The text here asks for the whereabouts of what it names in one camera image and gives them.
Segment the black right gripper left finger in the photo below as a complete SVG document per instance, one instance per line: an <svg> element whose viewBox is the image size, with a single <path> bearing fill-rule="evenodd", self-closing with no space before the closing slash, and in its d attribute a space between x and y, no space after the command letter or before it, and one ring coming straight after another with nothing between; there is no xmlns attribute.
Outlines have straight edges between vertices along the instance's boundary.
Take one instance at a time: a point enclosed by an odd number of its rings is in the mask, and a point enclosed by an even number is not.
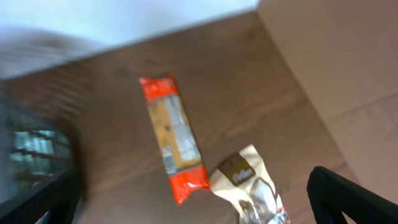
<svg viewBox="0 0 398 224"><path fill-rule="evenodd" d="M71 223L78 203L78 176L53 175L1 204L1 223Z"/></svg>

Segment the orange pasta package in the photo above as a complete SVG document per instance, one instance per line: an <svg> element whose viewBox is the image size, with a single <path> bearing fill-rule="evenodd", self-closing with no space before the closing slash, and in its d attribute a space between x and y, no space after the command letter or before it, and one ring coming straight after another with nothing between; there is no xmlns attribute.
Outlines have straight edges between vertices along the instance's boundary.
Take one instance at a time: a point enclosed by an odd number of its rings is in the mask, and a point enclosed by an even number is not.
<svg viewBox="0 0 398 224"><path fill-rule="evenodd" d="M174 199L181 205L192 192L210 185L174 75L140 77L150 120Z"/></svg>

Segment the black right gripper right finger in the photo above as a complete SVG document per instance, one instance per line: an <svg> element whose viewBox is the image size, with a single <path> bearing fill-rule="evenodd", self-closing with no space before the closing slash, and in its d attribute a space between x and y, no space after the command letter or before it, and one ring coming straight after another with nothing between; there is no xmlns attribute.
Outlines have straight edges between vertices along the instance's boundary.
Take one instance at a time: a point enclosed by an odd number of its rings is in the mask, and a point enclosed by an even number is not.
<svg viewBox="0 0 398 224"><path fill-rule="evenodd" d="M397 205L337 173L316 166L307 183L307 193L317 224L397 223Z"/></svg>

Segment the beige brown snack bag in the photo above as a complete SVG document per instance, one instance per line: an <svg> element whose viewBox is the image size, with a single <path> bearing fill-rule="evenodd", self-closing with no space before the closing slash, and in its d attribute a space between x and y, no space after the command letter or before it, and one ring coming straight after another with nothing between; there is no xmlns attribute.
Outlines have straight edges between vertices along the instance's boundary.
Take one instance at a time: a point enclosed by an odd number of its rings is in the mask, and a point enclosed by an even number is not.
<svg viewBox="0 0 398 224"><path fill-rule="evenodd" d="M229 201L240 224L286 224L289 216L256 148L249 145L223 160L210 177L210 190Z"/></svg>

